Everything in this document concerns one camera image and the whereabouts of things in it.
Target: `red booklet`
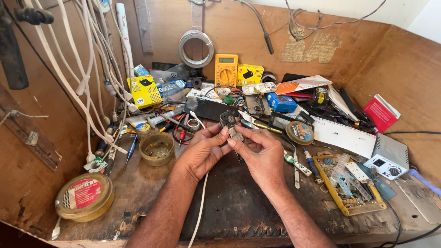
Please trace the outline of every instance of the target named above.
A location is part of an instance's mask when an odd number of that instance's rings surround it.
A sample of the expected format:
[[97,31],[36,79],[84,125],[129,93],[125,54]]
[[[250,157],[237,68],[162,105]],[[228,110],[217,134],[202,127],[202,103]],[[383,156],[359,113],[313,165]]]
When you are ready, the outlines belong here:
[[379,94],[363,108],[363,111],[368,114],[376,125],[376,133],[383,133],[392,124],[394,124],[401,114],[387,103]]

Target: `yellow multimeter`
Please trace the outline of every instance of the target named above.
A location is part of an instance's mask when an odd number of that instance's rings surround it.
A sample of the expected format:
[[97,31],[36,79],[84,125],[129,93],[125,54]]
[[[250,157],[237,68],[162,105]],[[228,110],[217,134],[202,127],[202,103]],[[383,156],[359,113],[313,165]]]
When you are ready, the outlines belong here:
[[229,85],[236,87],[237,60],[235,54],[216,54],[214,86]]

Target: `human hand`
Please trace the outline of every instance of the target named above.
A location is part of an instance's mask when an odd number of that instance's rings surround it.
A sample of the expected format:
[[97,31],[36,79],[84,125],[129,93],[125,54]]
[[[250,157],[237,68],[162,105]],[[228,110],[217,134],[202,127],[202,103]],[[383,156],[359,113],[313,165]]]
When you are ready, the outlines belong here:
[[196,132],[176,164],[198,183],[222,156],[232,150],[228,144],[220,147],[227,138],[228,128],[222,128],[220,123]]
[[[248,146],[237,139],[228,139],[228,144],[247,163],[254,181],[265,193],[285,184],[283,173],[283,147],[280,141],[266,129],[247,129],[235,127],[236,131],[247,138]],[[251,148],[262,148],[258,153]]]

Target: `fingernail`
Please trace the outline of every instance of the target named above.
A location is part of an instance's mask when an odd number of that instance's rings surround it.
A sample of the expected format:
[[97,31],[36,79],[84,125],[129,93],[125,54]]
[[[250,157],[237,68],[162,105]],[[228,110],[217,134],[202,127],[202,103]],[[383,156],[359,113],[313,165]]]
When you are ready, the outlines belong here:
[[225,126],[225,127],[222,129],[222,131],[220,132],[220,134],[222,134],[222,136],[225,136],[225,135],[227,135],[227,133],[228,133],[228,128]]
[[228,138],[227,142],[228,145],[230,145],[231,147],[234,147],[236,145],[236,141],[231,138]]

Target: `forearm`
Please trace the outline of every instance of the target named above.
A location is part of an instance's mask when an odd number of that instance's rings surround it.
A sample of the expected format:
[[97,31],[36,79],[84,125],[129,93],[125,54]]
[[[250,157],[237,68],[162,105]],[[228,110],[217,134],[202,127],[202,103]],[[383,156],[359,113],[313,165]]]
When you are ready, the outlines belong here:
[[286,184],[264,192],[280,217],[296,248],[335,247],[329,238],[319,229],[308,213],[296,201]]
[[197,183],[176,162],[155,205],[126,248],[176,247]]

